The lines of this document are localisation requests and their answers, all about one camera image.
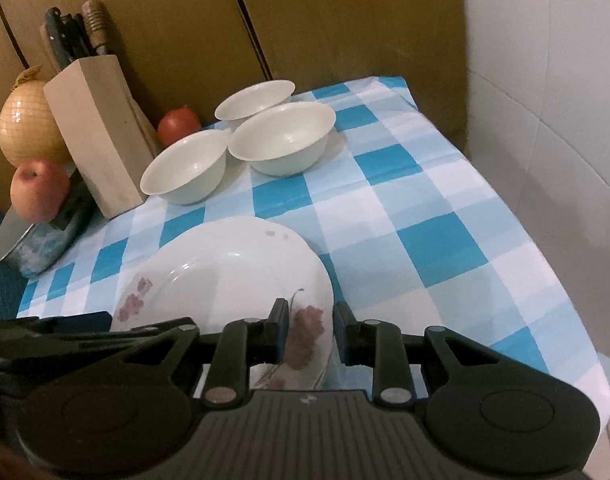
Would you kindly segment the white plate pink flower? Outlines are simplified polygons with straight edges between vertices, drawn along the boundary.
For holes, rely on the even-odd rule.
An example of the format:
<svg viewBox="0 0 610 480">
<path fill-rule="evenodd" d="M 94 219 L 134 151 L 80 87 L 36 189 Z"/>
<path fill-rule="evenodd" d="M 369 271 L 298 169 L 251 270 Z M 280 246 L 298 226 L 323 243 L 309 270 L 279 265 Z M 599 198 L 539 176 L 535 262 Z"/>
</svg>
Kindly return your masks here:
<svg viewBox="0 0 610 480">
<path fill-rule="evenodd" d="M 203 334 L 289 307 L 288 361 L 256 365 L 253 388 L 321 388 L 332 347 L 333 290 L 320 258 L 296 232 L 255 217 L 231 217 L 177 236 L 139 266 L 122 291 L 111 329 L 126 332 L 191 318 Z"/>
</svg>

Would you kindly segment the blue checkered tablecloth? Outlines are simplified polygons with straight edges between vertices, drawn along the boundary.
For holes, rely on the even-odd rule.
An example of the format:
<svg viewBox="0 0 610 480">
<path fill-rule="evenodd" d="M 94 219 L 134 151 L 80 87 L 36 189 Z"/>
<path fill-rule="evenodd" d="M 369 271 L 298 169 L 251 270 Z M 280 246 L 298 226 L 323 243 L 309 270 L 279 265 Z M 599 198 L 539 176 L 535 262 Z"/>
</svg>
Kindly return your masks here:
<svg viewBox="0 0 610 480">
<path fill-rule="evenodd" d="M 404 79 L 305 93 L 337 114 L 326 153 L 273 180 L 232 162 L 205 202 L 158 198 L 96 219 L 18 312 L 112 311 L 137 266 L 187 229 L 232 216 L 287 226 L 314 248 L 334 295 L 405 333 L 444 325 L 582 390 L 610 418 L 610 362 L 554 270 L 491 185 L 418 110 Z"/>
</svg>

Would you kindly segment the yellow onion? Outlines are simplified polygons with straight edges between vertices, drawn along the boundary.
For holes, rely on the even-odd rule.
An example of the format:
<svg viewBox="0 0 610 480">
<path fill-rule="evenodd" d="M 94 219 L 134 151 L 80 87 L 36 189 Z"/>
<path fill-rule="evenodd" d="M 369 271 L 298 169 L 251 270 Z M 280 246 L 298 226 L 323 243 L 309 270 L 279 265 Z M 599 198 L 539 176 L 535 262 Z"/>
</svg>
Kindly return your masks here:
<svg viewBox="0 0 610 480">
<path fill-rule="evenodd" d="M 0 112 L 0 150 L 15 168 L 36 158 L 61 165 L 72 161 L 44 95 L 41 69 L 35 65 L 16 77 Z"/>
</svg>

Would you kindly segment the red tomato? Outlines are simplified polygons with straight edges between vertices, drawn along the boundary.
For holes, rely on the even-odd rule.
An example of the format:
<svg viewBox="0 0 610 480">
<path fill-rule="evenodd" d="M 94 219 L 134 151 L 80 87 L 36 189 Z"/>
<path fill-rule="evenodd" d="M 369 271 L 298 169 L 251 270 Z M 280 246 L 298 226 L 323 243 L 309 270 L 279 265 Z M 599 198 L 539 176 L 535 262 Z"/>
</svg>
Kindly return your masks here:
<svg viewBox="0 0 610 480">
<path fill-rule="evenodd" d="M 156 128 L 157 137 L 164 148 L 202 129 L 198 115 L 190 107 L 170 110 Z"/>
</svg>

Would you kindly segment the white bowl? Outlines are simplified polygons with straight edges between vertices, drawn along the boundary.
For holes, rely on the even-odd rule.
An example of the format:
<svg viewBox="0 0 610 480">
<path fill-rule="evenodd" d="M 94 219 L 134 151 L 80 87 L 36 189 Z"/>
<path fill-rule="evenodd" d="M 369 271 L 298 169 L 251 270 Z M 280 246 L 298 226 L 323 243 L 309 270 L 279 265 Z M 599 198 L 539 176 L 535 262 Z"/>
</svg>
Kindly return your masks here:
<svg viewBox="0 0 610 480">
<path fill-rule="evenodd" d="M 235 131 L 251 117 L 264 110 L 288 103 L 296 85 L 288 79 L 263 81 L 228 96 L 214 112 L 215 117 Z"/>
<path fill-rule="evenodd" d="M 325 103 L 275 106 L 236 128 L 229 138 L 229 152 L 261 174 L 291 177 L 322 156 L 336 121 L 334 109 Z"/>
<path fill-rule="evenodd" d="M 230 130 L 190 134 L 158 154 L 140 179 L 140 190 L 173 205 L 201 202 L 223 180 Z"/>
</svg>

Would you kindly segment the white bowl back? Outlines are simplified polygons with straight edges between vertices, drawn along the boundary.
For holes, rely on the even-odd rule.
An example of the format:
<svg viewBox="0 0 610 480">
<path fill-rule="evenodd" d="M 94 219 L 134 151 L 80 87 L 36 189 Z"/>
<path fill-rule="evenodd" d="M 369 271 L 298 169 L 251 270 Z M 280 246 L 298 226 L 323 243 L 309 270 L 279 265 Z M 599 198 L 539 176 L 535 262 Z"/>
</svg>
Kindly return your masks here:
<svg viewBox="0 0 610 480">
<path fill-rule="evenodd" d="M 263 81 L 228 96 L 214 112 L 215 117 L 235 131 L 251 117 L 264 110 L 288 103 L 296 85 L 288 79 Z"/>
</svg>

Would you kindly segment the wooden knife block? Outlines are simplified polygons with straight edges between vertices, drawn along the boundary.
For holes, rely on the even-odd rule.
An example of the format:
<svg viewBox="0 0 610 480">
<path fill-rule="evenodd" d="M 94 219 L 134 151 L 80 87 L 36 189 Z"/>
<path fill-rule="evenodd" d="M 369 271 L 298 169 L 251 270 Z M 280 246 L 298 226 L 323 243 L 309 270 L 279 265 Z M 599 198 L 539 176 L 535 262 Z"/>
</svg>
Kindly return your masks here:
<svg viewBox="0 0 610 480">
<path fill-rule="evenodd" d="M 43 92 L 104 217 L 112 219 L 143 204 L 140 180 L 161 149 L 118 58 L 80 58 L 47 82 Z"/>
</svg>

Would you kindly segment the red apple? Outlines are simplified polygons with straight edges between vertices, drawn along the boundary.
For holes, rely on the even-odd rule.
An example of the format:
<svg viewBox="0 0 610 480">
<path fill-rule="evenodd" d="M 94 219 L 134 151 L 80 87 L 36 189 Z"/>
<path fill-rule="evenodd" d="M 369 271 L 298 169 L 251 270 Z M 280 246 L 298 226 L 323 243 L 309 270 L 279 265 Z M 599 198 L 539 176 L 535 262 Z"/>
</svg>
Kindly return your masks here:
<svg viewBox="0 0 610 480">
<path fill-rule="evenodd" d="M 11 205 L 28 222 L 50 222 L 58 215 L 68 192 L 70 177 L 62 165 L 45 158 L 29 159 L 14 172 Z"/>
</svg>

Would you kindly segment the steel pot with lid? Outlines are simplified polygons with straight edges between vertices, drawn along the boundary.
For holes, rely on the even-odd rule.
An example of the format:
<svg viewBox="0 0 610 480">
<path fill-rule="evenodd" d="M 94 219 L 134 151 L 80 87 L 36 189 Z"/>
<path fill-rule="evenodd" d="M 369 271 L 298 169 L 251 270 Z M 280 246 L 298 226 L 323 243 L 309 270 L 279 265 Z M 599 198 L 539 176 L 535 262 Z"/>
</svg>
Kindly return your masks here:
<svg viewBox="0 0 610 480">
<path fill-rule="evenodd" d="M 24 278 L 35 278 L 61 258 L 97 212 L 96 201 L 75 169 L 70 175 L 70 192 L 51 222 L 28 222 L 9 208 L 0 224 L 0 264 Z"/>
</svg>

